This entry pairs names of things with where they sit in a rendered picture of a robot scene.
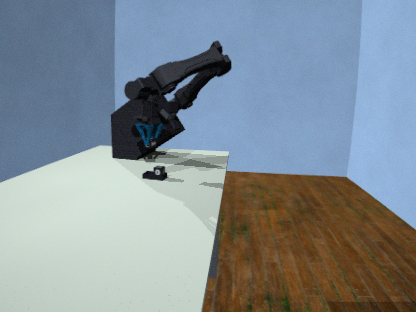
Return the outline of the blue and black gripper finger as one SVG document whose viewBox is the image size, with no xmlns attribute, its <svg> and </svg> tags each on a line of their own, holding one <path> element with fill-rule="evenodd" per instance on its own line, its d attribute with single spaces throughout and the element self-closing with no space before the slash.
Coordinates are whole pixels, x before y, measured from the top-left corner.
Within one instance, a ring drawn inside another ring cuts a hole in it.
<svg viewBox="0 0 416 312">
<path fill-rule="evenodd" d="M 155 138 L 158 139 L 158 136 L 159 136 L 160 132 L 162 131 L 162 129 L 164 127 L 164 124 L 154 124 L 154 127 L 158 128 L 157 132 L 156 132 L 156 135 L 155 135 Z"/>
<path fill-rule="evenodd" d="M 145 145 L 149 145 L 150 142 L 150 138 L 151 138 L 151 134 L 152 134 L 152 130 L 153 130 L 153 126 L 154 125 L 142 125 L 142 124 L 136 124 L 136 128 L 138 129 L 140 135 L 142 136 L 142 139 L 144 141 Z M 144 132 L 143 132 L 143 128 L 147 129 L 147 140 L 145 138 Z"/>
</svg>

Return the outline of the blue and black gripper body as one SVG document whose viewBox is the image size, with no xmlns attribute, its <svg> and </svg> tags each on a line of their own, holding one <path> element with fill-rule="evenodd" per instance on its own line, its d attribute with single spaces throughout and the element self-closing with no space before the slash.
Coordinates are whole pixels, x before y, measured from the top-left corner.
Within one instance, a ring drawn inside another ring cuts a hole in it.
<svg viewBox="0 0 416 312">
<path fill-rule="evenodd" d="M 139 122 L 136 122 L 136 124 L 142 124 L 142 125 L 164 124 L 164 122 L 161 122 L 162 119 L 166 120 L 163 116 L 144 117 L 143 101 L 154 101 L 154 100 L 142 100 L 142 116 L 133 116 L 133 120 L 135 120 L 135 121 L 139 120 Z M 141 117 L 143 117 L 143 118 L 141 118 Z M 143 123 L 142 121 L 145 121 L 146 123 Z"/>
</svg>

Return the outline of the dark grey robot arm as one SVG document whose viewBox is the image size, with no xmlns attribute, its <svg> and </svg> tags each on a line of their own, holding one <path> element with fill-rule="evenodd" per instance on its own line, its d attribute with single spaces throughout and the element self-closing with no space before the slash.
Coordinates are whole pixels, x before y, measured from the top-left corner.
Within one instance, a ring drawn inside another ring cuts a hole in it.
<svg viewBox="0 0 416 312">
<path fill-rule="evenodd" d="M 220 53 L 217 52 L 217 47 L 220 47 L 218 48 Z M 124 88 L 125 95 L 131 100 L 154 100 L 143 101 L 144 117 L 163 116 L 177 130 L 180 128 L 175 119 L 178 111 L 191 107 L 197 98 L 195 96 L 212 78 L 223 76 L 231 70 L 230 58 L 222 53 L 221 44 L 219 41 L 214 41 L 210 49 L 199 55 L 181 61 L 168 62 L 154 69 L 149 77 L 139 77 L 135 81 L 129 81 Z M 177 97 L 175 96 L 168 102 L 163 100 L 161 95 L 170 94 L 176 89 L 178 83 L 193 74 L 196 74 L 195 77 L 174 93 Z M 159 101 L 155 101 L 158 100 L 158 93 Z"/>
</svg>

